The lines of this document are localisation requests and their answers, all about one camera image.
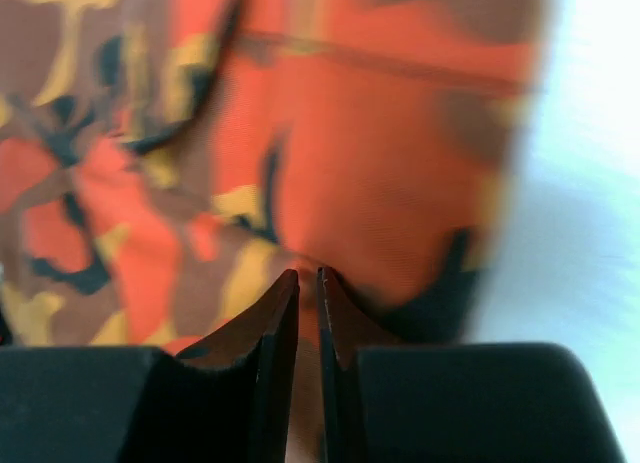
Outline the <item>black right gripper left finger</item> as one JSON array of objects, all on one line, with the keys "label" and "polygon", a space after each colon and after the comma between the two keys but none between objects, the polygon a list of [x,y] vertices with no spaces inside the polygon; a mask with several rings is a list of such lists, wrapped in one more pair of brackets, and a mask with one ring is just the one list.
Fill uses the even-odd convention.
[{"label": "black right gripper left finger", "polygon": [[5,462],[281,462],[298,275],[169,354],[150,346],[1,352]]}]

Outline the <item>orange camouflage trousers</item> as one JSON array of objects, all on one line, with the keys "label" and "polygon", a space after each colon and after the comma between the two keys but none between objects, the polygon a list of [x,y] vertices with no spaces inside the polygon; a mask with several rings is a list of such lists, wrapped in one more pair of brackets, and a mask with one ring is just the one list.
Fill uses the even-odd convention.
[{"label": "orange camouflage trousers", "polygon": [[317,270],[462,333],[550,0],[1,0],[1,338],[175,353],[300,284],[286,458],[317,462]]}]

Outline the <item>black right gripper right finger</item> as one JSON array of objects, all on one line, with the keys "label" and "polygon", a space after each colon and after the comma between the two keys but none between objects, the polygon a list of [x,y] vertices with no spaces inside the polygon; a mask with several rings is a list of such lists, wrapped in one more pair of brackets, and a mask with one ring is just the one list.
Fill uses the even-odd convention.
[{"label": "black right gripper right finger", "polygon": [[406,343],[317,276],[329,462],[620,462],[589,373],[550,343]]}]

